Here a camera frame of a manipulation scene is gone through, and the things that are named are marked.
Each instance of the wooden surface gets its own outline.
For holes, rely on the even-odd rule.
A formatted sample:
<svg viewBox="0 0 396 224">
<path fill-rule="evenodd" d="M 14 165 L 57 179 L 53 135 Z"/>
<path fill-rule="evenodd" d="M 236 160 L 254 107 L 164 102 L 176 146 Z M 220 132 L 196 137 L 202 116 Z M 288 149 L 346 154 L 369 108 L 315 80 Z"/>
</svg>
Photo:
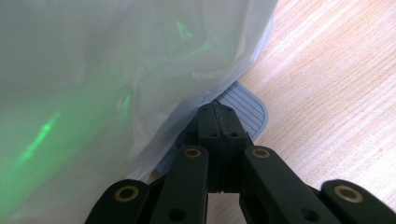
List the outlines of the wooden surface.
<svg viewBox="0 0 396 224">
<path fill-rule="evenodd" d="M 256 145 L 308 185 L 349 180 L 396 211 L 396 2 L 279 1 L 240 82 L 269 110 Z M 207 223 L 245 223 L 237 195 L 211 194 Z"/>
</svg>

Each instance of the translucent plastic bag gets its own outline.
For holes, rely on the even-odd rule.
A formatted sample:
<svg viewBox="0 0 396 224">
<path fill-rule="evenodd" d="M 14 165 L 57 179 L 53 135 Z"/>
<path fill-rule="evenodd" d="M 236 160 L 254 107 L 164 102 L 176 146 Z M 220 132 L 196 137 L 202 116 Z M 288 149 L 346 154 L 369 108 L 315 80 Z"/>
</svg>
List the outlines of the translucent plastic bag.
<svg viewBox="0 0 396 224">
<path fill-rule="evenodd" d="M 275 0 L 0 4 L 0 222 L 81 223 L 257 57 Z"/>
</svg>

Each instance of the plastic bag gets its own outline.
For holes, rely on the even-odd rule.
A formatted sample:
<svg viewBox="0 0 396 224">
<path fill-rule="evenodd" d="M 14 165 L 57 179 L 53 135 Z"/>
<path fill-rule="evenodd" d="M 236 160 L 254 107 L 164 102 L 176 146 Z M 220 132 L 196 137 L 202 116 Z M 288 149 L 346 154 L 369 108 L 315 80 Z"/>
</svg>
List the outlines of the plastic bag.
<svg viewBox="0 0 396 224">
<path fill-rule="evenodd" d="M 276 1 L 0 5 L 0 222 L 81 223 L 254 61 Z"/>
</svg>

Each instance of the wooden table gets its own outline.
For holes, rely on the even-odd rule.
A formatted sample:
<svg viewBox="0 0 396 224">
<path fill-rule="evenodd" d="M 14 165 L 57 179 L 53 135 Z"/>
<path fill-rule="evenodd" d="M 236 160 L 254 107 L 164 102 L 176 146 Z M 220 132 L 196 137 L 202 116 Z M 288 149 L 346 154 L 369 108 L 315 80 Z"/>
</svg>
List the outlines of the wooden table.
<svg viewBox="0 0 396 224">
<path fill-rule="evenodd" d="M 312 187 L 345 179 L 396 211 L 396 2 L 280 0 L 239 81 L 268 107 L 256 145 Z M 207 223 L 245 223 L 238 195 L 211 194 Z"/>
</svg>

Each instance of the black metal arm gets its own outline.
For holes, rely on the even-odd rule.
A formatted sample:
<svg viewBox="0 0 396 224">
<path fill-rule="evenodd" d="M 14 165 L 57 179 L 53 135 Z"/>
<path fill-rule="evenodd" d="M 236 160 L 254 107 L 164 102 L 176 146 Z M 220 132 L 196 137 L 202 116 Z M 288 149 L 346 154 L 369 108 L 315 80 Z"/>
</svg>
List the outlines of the black metal arm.
<svg viewBox="0 0 396 224">
<path fill-rule="evenodd" d="M 396 223 L 367 190 L 344 180 L 308 187 L 268 147 L 253 146 L 234 111 L 212 103 L 177 140 L 168 175 L 150 185 L 121 180 L 86 223 L 205 223 L 207 193 L 240 193 L 247 223 Z"/>
</svg>

